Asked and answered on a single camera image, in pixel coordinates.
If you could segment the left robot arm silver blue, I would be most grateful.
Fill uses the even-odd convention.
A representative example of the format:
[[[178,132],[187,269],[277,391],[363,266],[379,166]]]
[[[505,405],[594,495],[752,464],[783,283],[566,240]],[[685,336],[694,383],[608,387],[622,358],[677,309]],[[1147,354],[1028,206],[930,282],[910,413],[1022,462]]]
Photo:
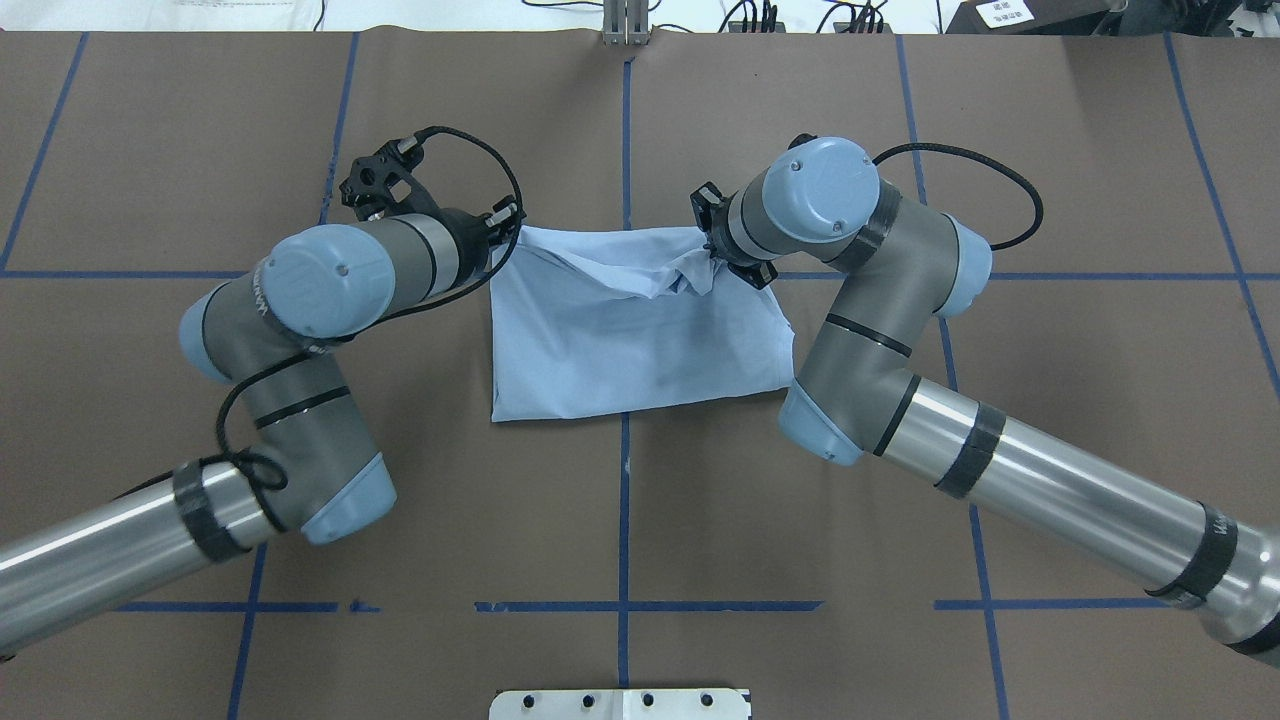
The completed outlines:
[[[522,222],[507,196],[314,225],[195,302],[180,347],[228,386],[216,450],[5,546],[3,659],[276,536],[326,544],[384,518],[396,487],[335,352],[488,281]]]

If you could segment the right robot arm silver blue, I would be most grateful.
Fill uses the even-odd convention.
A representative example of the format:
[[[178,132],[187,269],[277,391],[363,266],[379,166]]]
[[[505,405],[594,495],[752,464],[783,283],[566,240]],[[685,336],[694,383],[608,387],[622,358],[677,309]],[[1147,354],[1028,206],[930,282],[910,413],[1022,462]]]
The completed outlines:
[[[989,283],[997,246],[954,215],[908,199],[881,174],[906,152],[966,158],[998,172],[1044,218],[1038,190],[1012,168],[947,143],[872,156],[850,138],[797,136],[733,193],[690,195],[707,249],[755,290],[781,258],[804,254],[844,274],[792,378],[781,430],[828,462],[870,454],[936,489],[1052,536],[1193,612],[1220,644],[1270,666],[1279,659],[1277,533],[1238,521],[966,397],[909,366],[929,320],[966,311]]]

